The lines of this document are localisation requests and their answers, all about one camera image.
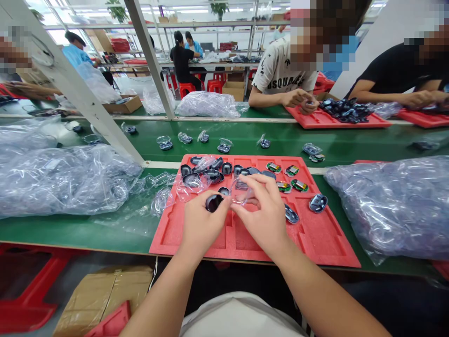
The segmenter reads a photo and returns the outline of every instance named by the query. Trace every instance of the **ceiling light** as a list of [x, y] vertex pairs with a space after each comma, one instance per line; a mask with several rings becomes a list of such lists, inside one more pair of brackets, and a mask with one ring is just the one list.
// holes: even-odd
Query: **ceiling light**
[[177, 11], [183, 14], [193, 14], [193, 13], [208, 13], [207, 9], [194, 9], [194, 10], [186, 10], [186, 11]]

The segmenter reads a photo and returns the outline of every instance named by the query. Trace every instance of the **worker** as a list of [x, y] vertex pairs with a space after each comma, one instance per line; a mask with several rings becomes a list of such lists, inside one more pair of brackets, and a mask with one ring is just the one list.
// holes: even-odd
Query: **worker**
[[[194, 41], [192, 38], [192, 34], [190, 34], [190, 32], [186, 32], [186, 40], [187, 40], [187, 45], [186, 48], [200, 54], [200, 58], [203, 58], [203, 49], [201, 48], [200, 44], [197, 41]], [[193, 72], [205, 72], [206, 68], [204, 67], [190, 67], [189, 71], [193, 71]], [[200, 80], [204, 83], [204, 81], [206, 80], [206, 73], [202, 73], [199, 74], [200, 75]]]
[[303, 115], [312, 114], [319, 105], [312, 96], [318, 70], [324, 68], [324, 63], [320, 65], [318, 60], [328, 59], [338, 47], [348, 43], [348, 37], [355, 35], [361, 26], [370, 3], [370, 0], [323, 0], [316, 3], [316, 8], [310, 8], [304, 2], [309, 8], [298, 10], [303, 15], [303, 26], [297, 29], [302, 33], [292, 37], [292, 46], [290, 35], [286, 35], [265, 50], [253, 79], [249, 105], [298, 106]]
[[[429, 37], [401, 43], [377, 56], [355, 81], [346, 98], [359, 103], [398, 102], [410, 109], [443, 102], [449, 58], [449, 25]], [[414, 88], [414, 92], [404, 93]]]
[[279, 40], [281, 37], [285, 36], [284, 29], [287, 25], [280, 25], [273, 33], [273, 41]]
[[174, 33], [175, 47], [170, 51], [170, 59], [174, 63], [174, 71], [179, 83], [191, 83], [197, 91], [201, 90], [201, 81], [190, 74], [188, 62], [200, 57], [200, 53], [184, 48], [184, 38], [179, 30]]
[[184, 208], [181, 245], [121, 337], [306, 336], [291, 317], [250, 293], [218, 296], [184, 320], [195, 269], [223, 231], [229, 209], [281, 270], [285, 282], [316, 336], [388, 337], [388, 331], [326, 272], [313, 263], [287, 234], [285, 207], [276, 181], [264, 175], [240, 176], [254, 192], [250, 212], [230, 196], [214, 213], [205, 209], [208, 190]]
[[[77, 34], [67, 31], [65, 33], [65, 38], [70, 42], [68, 46], [62, 49], [63, 54], [76, 69], [83, 62], [89, 62], [94, 68], [97, 68], [101, 64], [100, 59], [95, 59], [93, 62], [89, 55], [84, 51], [86, 43]], [[104, 78], [110, 85], [114, 84], [114, 79], [112, 73], [109, 71], [102, 72]]]

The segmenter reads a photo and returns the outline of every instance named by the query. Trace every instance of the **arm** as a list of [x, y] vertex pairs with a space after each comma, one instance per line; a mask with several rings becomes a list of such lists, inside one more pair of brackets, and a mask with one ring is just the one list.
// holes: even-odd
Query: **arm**
[[285, 209], [276, 182], [263, 175], [239, 176], [254, 191], [249, 212], [233, 204], [258, 245], [276, 263], [299, 309], [317, 336], [389, 337], [385, 328], [330, 276], [309, 260], [287, 235]]
[[182, 243], [172, 260], [133, 314], [120, 337], [178, 337], [196, 267], [223, 230], [231, 198], [214, 213], [206, 211], [208, 190], [184, 208]]
[[409, 94], [377, 94], [370, 92], [375, 82], [359, 80], [349, 94], [349, 99], [357, 97], [359, 103], [398, 102], [411, 109], [421, 108], [436, 101], [435, 96], [427, 90]]

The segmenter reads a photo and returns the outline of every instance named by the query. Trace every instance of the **blue shirt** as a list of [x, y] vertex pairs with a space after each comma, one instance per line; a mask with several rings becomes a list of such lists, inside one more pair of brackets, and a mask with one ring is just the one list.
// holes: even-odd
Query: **blue shirt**
[[[194, 40], [193, 41], [193, 46], [195, 47], [195, 52], [200, 54], [200, 57], [203, 58], [203, 49], [201, 48], [200, 44], [197, 41]], [[186, 49], [190, 49], [190, 45], [188, 44], [188, 42], [186, 42], [185, 48]]]
[[90, 64], [94, 65], [89, 55], [74, 44], [65, 46], [62, 49], [62, 52], [75, 69], [78, 68], [78, 66], [83, 62], [89, 62]]

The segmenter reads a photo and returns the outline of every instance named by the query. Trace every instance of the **white wall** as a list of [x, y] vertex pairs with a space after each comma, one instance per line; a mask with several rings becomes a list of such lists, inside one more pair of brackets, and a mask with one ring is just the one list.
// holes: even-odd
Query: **white wall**
[[390, 0], [369, 29], [355, 53], [355, 62], [344, 71], [331, 94], [343, 98], [367, 66], [382, 52], [404, 42], [404, 38], [419, 37], [419, 32], [433, 31], [438, 24], [437, 0]]

